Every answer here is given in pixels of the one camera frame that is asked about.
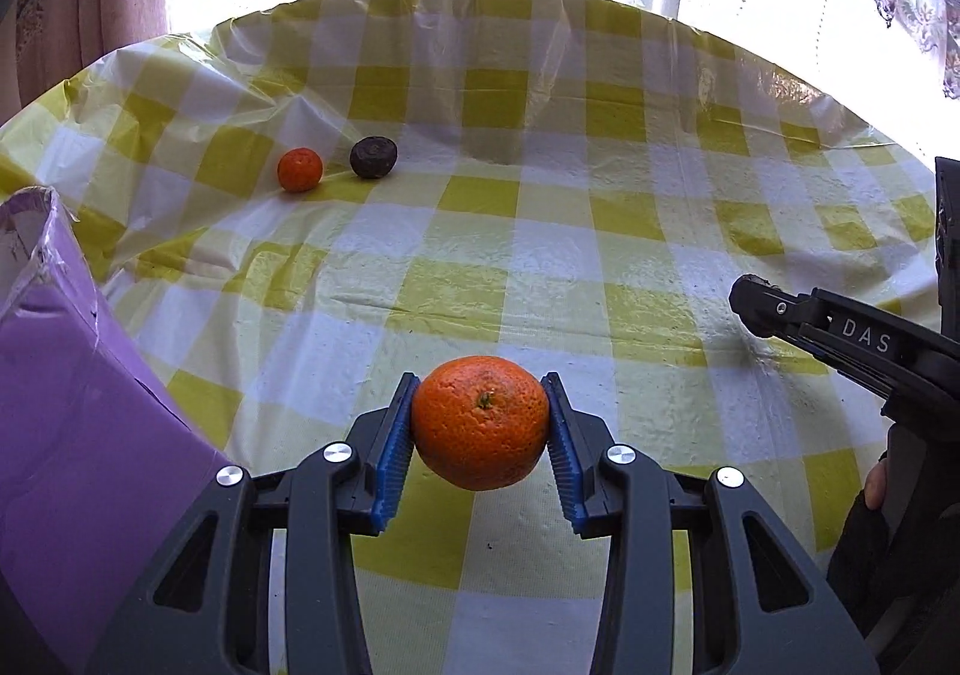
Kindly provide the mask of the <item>black gloved right hand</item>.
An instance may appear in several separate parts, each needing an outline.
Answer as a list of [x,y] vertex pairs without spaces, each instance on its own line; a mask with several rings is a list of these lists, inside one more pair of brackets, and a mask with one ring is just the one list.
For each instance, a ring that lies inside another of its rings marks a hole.
[[854,498],[828,563],[827,581],[862,636],[905,600],[900,626],[885,629],[884,673],[958,670],[958,501],[919,526],[902,547],[882,512],[889,461],[880,459]]

